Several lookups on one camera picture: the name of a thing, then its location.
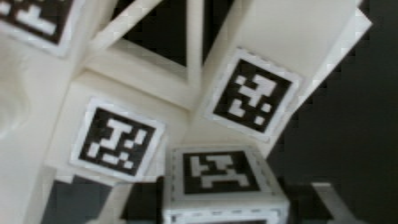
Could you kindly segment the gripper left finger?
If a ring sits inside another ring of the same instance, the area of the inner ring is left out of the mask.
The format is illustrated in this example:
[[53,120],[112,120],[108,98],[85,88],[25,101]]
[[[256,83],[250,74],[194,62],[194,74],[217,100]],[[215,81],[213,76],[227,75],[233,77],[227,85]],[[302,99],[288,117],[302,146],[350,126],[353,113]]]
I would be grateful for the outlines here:
[[87,224],[163,224],[163,178],[112,188],[99,215]]

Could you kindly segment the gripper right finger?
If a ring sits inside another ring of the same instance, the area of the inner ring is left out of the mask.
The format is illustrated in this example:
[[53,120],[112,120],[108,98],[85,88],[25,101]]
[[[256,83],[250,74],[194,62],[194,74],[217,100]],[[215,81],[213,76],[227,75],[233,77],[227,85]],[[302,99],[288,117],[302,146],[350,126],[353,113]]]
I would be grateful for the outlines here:
[[279,184],[289,200],[286,224],[368,224],[329,182],[289,184],[279,178]]

